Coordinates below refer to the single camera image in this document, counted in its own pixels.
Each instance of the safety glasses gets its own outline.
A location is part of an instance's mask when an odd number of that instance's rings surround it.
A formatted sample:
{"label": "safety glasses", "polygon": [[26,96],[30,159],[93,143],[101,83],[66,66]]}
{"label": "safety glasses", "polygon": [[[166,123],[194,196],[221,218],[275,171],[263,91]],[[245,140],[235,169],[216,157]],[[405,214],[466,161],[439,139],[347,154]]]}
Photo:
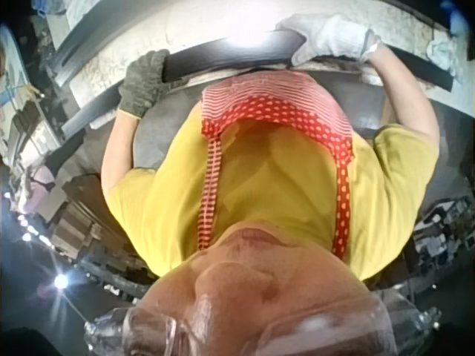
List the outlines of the safety glasses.
{"label": "safety glasses", "polygon": [[[416,355],[440,313],[421,313],[392,289],[303,310],[268,325],[240,356]],[[114,309],[85,325],[96,355],[207,355],[189,326],[140,307]]]}

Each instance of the nose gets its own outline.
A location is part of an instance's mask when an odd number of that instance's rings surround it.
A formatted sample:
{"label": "nose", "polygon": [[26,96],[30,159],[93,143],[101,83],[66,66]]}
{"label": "nose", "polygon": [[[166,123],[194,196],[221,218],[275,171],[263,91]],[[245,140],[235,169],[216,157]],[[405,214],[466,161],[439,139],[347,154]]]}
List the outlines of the nose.
{"label": "nose", "polygon": [[245,342],[267,324],[278,285],[269,273],[223,262],[208,267],[196,279],[195,292],[190,324],[206,345],[206,354],[238,355]]}

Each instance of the gray glove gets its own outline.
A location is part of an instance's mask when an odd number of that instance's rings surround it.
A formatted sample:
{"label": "gray glove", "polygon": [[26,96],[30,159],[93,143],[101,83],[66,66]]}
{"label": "gray glove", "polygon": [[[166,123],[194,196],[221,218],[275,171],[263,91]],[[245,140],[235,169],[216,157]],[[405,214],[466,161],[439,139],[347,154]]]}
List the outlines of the gray glove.
{"label": "gray glove", "polygon": [[119,88],[122,96],[119,110],[142,119],[161,96],[185,84],[184,80],[174,83],[162,81],[163,63],[168,54],[167,50],[153,50],[128,66],[124,82]]}

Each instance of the yellow t-shirt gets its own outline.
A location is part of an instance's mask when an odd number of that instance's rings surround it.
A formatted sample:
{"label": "yellow t-shirt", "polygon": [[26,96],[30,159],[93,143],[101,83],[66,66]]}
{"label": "yellow t-shirt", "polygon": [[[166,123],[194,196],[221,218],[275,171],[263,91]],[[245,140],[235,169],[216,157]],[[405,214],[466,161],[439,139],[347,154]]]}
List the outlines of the yellow t-shirt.
{"label": "yellow t-shirt", "polygon": [[[332,248],[336,170],[324,146],[293,128],[252,120],[228,128],[222,143],[214,237],[234,223],[265,220]],[[354,133],[353,153],[344,261],[363,280],[393,261],[409,239],[439,151],[425,137],[391,125],[373,147]],[[130,171],[108,198],[138,254],[159,276],[196,251],[206,157],[198,104],[160,169]]]}

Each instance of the workshop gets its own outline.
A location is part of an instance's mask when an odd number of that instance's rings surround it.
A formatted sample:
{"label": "workshop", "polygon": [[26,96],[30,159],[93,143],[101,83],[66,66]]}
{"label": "workshop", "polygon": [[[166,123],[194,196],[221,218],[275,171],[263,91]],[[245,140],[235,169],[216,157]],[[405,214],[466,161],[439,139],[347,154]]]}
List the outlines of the workshop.
{"label": "workshop", "polygon": [[2,355],[472,355],[462,0],[0,6]]}

